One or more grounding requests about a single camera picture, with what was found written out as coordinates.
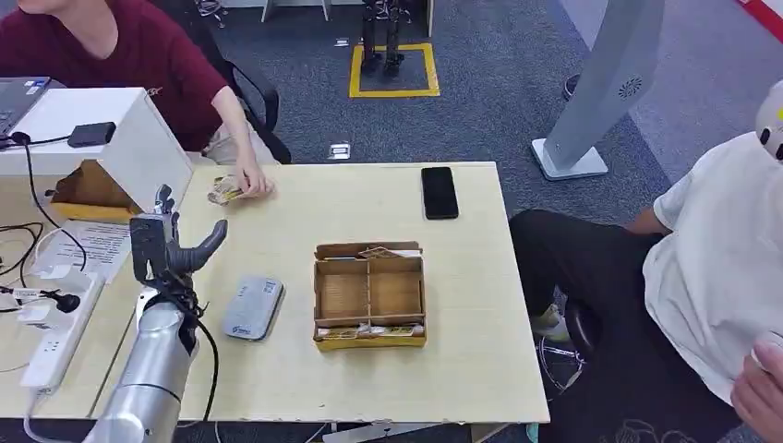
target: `forearm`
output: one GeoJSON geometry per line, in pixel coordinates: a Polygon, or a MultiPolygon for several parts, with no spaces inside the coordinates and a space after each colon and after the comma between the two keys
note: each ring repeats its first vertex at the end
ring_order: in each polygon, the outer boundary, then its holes
{"type": "Polygon", "coordinates": [[[652,208],[643,210],[625,229],[638,234],[662,233],[669,235],[671,233],[671,230],[660,222],[652,208]]]}
{"type": "Polygon", "coordinates": [[[231,88],[226,86],[219,90],[212,99],[212,106],[236,144],[237,158],[247,156],[255,158],[255,151],[250,143],[250,133],[247,131],[245,111],[231,88]]]}

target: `white shoe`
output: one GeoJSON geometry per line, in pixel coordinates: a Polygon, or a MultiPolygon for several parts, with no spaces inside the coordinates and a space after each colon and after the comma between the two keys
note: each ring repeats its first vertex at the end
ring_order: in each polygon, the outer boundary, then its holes
{"type": "Polygon", "coordinates": [[[543,335],[552,341],[567,342],[571,340],[565,325],[565,318],[554,304],[550,305],[542,316],[530,317],[530,327],[534,333],[543,335]]]}

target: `power strip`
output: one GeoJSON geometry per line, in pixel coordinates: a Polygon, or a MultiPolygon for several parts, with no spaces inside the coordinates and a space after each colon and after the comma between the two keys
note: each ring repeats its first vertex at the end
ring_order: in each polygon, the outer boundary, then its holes
{"type": "Polygon", "coordinates": [[[70,326],[51,329],[43,335],[22,376],[20,384],[23,388],[52,391],[63,381],[105,283],[98,274],[87,275],[91,278],[90,287],[84,293],[78,293],[81,299],[78,307],[67,314],[72,320],[70,326]]]}

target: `black smartphone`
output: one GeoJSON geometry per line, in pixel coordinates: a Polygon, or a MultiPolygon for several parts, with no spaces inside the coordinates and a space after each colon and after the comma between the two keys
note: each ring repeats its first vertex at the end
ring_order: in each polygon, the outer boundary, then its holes
{"type": "Polygon", "coordinates": [[[428,220],[456,219],[460,215],[451,168],[422,169],[421,187],[424,192],[424,212],[428,220]]]}

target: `white t-shirt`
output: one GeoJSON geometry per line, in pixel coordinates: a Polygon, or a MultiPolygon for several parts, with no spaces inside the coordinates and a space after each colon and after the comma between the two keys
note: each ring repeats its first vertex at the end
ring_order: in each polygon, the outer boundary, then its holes
{"type": "Polygon", "coordinates": [[[708,151],[653,210],[672,234],[644,261],[650,316],[730,404],[742,359],[783,335],[783,165],[754,133],[708,151]]]}

